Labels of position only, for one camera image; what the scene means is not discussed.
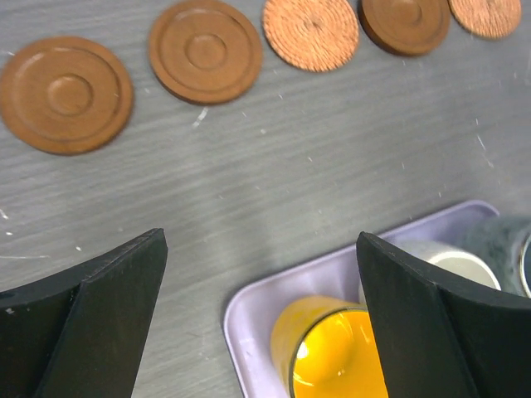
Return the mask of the yellow mug black outside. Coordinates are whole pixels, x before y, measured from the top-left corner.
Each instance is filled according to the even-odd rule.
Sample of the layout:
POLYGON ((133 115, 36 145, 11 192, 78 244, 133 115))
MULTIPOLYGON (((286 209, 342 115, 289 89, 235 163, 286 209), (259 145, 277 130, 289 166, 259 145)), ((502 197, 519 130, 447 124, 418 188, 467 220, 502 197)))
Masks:
POLYGON ((270 354, 289 397, 387 397, 367 306, 323 295, 286 306, 270 354))

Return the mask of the woven rattan coaster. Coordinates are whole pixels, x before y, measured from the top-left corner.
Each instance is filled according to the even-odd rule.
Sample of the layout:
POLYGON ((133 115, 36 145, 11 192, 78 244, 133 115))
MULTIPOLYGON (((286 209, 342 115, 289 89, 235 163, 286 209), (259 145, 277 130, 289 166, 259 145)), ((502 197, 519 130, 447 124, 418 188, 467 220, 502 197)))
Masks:
POLYGON ((522 18, 520 0, 449 0, 457 22, 469 33, 498 40, 512 34, 522 18))
POLYGON ((261 23, 276 55, 301 70, 336 70, 358 49, 358 19, 346 0, 269 0, 261 23))

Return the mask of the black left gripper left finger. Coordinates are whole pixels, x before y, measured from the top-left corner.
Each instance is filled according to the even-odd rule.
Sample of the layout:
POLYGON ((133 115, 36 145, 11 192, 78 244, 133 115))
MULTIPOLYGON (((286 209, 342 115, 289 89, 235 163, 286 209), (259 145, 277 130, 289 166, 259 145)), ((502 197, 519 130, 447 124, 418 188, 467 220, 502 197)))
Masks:
POLYGON ((130 397, 163 280, 163 229, 1 293, 3 397, 130 397))

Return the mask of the brown wooden coaster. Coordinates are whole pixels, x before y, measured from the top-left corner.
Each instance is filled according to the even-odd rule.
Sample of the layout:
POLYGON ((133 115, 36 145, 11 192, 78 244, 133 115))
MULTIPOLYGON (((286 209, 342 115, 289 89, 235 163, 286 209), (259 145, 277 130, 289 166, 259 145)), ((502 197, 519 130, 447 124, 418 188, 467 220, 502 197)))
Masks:
POLYGON ((360 21, 369 38, 396 55, 423 56, 449 31, 451 12, 441 0, 362 0, 360 21))
POLYGON ((195 104, 238 98, 256 82, 263 50, 250 20, 221 1, 181 1, 154 21, 149 61, 161 85, 195 104))
POLYGON ((82 37, 34 41, 2 68, 2 121, 42 152, 76 155, 105 146, 125 128, 133 108, 124 63, 82 37))

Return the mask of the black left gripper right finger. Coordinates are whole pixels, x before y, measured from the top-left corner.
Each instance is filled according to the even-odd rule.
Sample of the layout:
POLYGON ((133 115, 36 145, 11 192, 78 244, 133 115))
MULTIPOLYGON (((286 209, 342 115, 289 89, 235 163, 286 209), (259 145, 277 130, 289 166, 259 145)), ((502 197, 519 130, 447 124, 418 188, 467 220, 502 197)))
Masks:
POLYGON ((362 232, 357 259, 391 397, 528 397, 530 301, 362 232))

